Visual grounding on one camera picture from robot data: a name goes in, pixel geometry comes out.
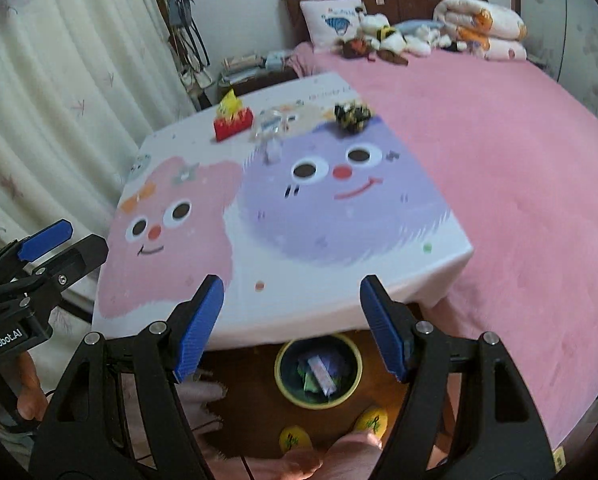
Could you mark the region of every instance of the bowl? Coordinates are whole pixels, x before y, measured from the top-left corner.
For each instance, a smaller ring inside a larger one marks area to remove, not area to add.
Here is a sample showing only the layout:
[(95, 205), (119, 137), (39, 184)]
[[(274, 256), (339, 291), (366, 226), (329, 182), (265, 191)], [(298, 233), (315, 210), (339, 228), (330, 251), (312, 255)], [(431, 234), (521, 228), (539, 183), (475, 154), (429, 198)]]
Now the bowl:
[[(342, 378), (341, 387), (326, 402), (319, 400), (319, 397), (323, 399), (323, 395), (305, 392), (303, 379), (297, 373), (301, 355), (315, 348), (336, 350), (351, 369), (351, 373)], [(362, 370), (363, 361), (357, 345), (345, 335), (332, 334), (285, 344), (275, 361), (275, 381), (283, 396), (296, 406), (307, 410), (327, 410), (350, 398), (359, 386)]]

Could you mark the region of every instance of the yellow toy figure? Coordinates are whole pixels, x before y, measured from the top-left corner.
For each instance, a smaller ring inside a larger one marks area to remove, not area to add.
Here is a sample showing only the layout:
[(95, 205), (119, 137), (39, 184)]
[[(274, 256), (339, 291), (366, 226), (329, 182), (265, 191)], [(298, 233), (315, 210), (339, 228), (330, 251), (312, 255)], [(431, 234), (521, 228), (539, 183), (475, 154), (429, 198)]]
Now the yellow toy figure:
[(241, 99), (234, 94), (234, 90), (230, 90), (219, 103), (217, 117), (232, 119), (242, 108), (243, 103), (241, 102)]

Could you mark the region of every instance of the folded comforter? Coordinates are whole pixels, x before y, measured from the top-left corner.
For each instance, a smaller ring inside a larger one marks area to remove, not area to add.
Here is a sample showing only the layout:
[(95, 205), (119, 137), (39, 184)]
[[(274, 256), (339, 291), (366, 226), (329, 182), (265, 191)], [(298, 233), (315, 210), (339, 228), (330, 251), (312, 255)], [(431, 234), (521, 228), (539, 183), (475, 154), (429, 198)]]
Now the folded comforter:
[(528, 33), (521, 17), (511, 9), (482, 0), (442, 0), (435, 20), (444, 23), (447, 34), (469, 44), (471, 52), (489, 60), (525, 60), (519, 43)]

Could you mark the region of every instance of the red cartoon nose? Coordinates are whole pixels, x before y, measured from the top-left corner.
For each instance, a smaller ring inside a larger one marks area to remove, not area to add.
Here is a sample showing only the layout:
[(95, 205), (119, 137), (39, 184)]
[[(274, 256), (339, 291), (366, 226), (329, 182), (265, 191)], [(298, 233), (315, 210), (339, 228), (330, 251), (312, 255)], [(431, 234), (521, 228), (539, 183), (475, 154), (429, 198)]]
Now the red cartoon nose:
[(332, 170), (332, 176), (339, 180), (346, 180), (352, 176), (352, 168), (346, 164), (340, 164)]
[(161, 226), (153, 225), (148, 231), (148, 240), (156, 240), (161, 234)]

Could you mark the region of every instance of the human hand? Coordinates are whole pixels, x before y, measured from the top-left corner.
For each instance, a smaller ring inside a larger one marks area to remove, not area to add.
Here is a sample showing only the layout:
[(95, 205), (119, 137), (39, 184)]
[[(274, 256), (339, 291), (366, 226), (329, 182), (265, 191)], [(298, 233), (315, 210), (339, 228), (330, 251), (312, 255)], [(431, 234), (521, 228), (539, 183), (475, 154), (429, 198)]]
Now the human hand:
[(48, 401), (41, 389), (34, 361), (28, 352), (23, 352), (16, 358), (16, 368), (22, 385), (16, 408), (25, 420), (34, 418), (41, 421), (48, 407)]

